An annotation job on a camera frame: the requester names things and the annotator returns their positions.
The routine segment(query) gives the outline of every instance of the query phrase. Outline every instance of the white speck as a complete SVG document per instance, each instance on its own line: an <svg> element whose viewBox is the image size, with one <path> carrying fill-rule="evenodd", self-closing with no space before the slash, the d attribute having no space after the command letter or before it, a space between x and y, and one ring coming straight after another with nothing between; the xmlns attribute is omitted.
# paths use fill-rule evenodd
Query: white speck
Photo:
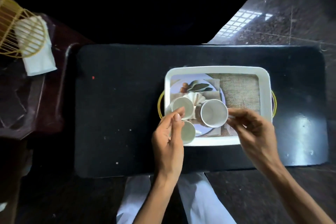
<svg viewBox="0 0 336 224"><path fill-rule="evenodd" d="M6 208L6 205L7 205L7 202L0 204L0 212L2 212Z"/></svg>

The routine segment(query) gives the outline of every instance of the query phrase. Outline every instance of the white pants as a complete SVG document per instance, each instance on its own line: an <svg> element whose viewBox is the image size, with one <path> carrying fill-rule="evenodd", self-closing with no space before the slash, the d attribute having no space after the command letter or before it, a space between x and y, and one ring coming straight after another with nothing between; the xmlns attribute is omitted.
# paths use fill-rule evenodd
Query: white pants
<svg viewBox="0 0 336 224"><path fill-rule="evenodd" d="M189 224L236 224L218 200L204 173L181 175L177 185ZM131 224L134 221L150 189L148 175L127 179L124 197L117 213L117 224Z"/></svg>

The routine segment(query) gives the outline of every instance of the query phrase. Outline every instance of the black table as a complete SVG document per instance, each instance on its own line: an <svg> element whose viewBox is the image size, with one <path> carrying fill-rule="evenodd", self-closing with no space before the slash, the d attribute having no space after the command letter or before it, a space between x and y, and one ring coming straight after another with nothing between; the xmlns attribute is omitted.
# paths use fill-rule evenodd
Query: black table
<svg viewBox="0 0 336 224"><path fill-rule="evenodd" d="M273 119L286 166L328 159L324 59L295 46L87 45L77 56L75 169L81 177L149 174L157 99L167 71L259 66L278 100ZM183 173L253 168L240 145L185 147Z"/></svg>

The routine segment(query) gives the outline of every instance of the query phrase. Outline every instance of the gold wire basket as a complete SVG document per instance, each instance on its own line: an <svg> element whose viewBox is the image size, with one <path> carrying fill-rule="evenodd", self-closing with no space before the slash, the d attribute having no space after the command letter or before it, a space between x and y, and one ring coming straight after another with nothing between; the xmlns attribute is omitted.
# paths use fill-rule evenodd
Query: gold wire basket
<svg viewBox="0 0 336 224"><path fill-rule="evenodd" d="M40 17L13 0L0 0L0 54L27 58L38 53L46 41Z"/></svg>

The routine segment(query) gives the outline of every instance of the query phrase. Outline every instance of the fingernail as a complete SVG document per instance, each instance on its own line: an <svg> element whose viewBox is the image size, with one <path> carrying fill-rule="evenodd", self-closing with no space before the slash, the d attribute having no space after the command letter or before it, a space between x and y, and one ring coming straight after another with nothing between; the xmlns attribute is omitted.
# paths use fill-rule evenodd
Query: fingernail
<svg viewBox="0 0 336 224"><path fill-rule="evenodd" d="M179 115L178 113L176 113L176 114L174 115L174 120L175 120L175 121L180 121L180 120L181 120L181 115Z"/></svg>

